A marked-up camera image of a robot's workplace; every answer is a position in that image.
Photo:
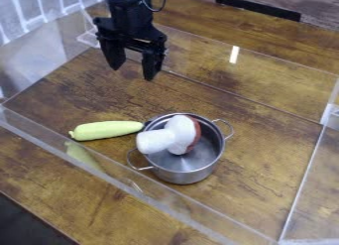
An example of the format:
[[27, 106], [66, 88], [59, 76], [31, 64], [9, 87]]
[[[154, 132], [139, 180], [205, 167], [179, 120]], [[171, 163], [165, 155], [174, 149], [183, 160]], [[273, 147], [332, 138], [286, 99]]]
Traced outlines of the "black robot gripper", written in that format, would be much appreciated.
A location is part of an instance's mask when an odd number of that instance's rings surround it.
[[[126, 62], [125, 48], [130, 41], [141, 43], [149, 41], [163, 46], [167, 36], [154, 27], [154, 14], [161, 7], [153, 6], [153, 0], [106, 0], [110, 17], [97, 17], [97, 37], [107, 63], [114, 70], [119, 70]], [[153, 80], [162, 70], [167, 49], [147, 49], [142, 53], [143, 76]]]

